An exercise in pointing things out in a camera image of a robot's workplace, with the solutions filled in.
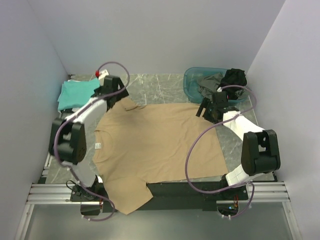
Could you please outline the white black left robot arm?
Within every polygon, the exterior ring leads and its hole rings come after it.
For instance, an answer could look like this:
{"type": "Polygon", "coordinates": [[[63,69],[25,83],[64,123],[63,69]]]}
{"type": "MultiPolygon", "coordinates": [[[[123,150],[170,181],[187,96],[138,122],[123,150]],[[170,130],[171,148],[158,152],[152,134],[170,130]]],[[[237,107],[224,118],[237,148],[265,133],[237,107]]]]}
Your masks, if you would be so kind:
{"type": "Polygon", "coordinates": [[[86,127],[101,114],[111,109],[116,102],[129,96],[127,83],[120,77],[105,75],[102,85],[82,107],[65,118],[56,118],[51,125],[49,153],[58,164],[71,172],[74,177],[72,191],[84,196],[88,201],[97,198],[108,200],[106,193],[100,194],[102,184],[90,167],[82,163],[87,152],[86,127]]]}

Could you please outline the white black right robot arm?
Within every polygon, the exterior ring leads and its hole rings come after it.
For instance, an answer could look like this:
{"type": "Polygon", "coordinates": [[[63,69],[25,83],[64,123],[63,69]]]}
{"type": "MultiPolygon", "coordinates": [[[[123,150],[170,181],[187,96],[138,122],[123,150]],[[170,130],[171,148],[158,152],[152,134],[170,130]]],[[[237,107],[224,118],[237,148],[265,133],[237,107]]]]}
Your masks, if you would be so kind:
{"type": "Polygon", "coordinates": [[[230,200],[237,194],[237,188],[250,183],[255,177],[276,171],[281,166],[278,137],[274,130],[265,130],[247,119],[236,107],[230,106],[227,93],[215,92],[211,99],[204,98],[196,113],[234,132],[242,141],[240,165],[224,176],[217,190],[201,190],[204,194],[220,193],[230,200]]]}

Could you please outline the tan t shirt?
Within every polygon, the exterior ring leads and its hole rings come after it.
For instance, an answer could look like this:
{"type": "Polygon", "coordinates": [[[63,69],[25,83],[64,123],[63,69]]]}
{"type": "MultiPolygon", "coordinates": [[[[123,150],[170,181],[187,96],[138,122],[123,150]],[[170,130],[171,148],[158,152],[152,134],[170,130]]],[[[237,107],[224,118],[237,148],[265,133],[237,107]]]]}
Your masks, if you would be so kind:
{"type": "Polygon", "coordinates": [[[99,121],[93,162],[115,208],[127,215],[153,195],[147,184],[228,172],[215,129],[192,103],[139,106],[126,97],[99,121]]]}

